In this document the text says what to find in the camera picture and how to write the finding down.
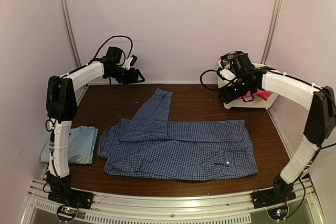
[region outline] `blue checkered shirt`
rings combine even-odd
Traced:
[[[132,120],[105,130],[106,173],[202,181],[258,173],[244,121],[169,122],[172,96],[157,89]]]

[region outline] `red cloth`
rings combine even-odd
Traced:
[[[255,95],[255,96],[257,96],[257,97],[260,97],[260,98],[262,98],[263,100],[267,101],[268,98],[269,98],[272,94],[273,94],[272,92],[258,89],[258,92],[255,93],[255,94],[253,94],[253,95]],[[251,97],[250,92],[248,92],[248,93],[244,96],[244,98],[247,98],[247,97]]]

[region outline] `white backdrop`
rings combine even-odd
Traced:
[[[0,0],[0,224],[18,222],[41,178],[48,78],[75,67],[59,0]]]
[[[82,63],[111,35],[128,35],[147,83],[199,83],[200,74],[217,68],[218,57],[232,50],[260,62],[273,2],[68,0]],[[127,41],[117,39],[114,45],[128,52]],[[216,77],[209,74],[205,80],[215,82]]]
[[[280,71],[336,90],[336,0],[283,0],[268,63]],[[308,112],[279,98],[272,109],[295,151]],[[336,141],[336,130],[326,145]],[[335,223],[336,147],[320,153],[310,168],[327,223]]]

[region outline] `wooden tabletop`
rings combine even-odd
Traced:
[[[132,119],[156,88],[174,92],[170,121],[245,120],[254,145],[259,173],[238,179],[188,182],[113,176],[103,169],[106,159],[97,155],[103,131],[121,118]],[[72,187],[102,193],[134,196],[201,196],[234,193],[272,186],[275,176],[289,158],[265,109],[231,108],[227,110],[217,92],[201,85],[128,85],[90,86],[80,103],[72,127],[94,126],[98,139],[91,165],[70,165]]]

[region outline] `robotic arm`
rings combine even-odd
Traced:
[[[50,157],[47,172],[50,200],[75,208],[90,209],[92,193],[70,187],[68,140],[72,120],[77,114],[75,92],[99,77],[114,78],[120,84],[145,81],[141,72],[132,68],[137,60],[136,56],[125,58],[123,65],[118,65],[122,53],[120,48],[109,47],[106,56],[92,60],[64,76],[49,78],[46,106],[49,120],[46,128],[50,131]]]
[[[229,57],[226,55],[225,59],[222,58],[221,65],[223,68],[219,68],[217,74],[228,82],[219,88],[219,97],[223,102],[229,103],[247,92],[253,98],[257,89],[262,89],[294,101],[309,111],[302,142],[293,158],[274,179],[274,187],[255,191],[251,195],[255,208],[282,203],[284,199],[294,199],[294,182],[312,164],[322,149],[323,142],[336,126],[333,89],[309,84],[267,66],[256,68],[247,54],[242,52],[235,52]]]

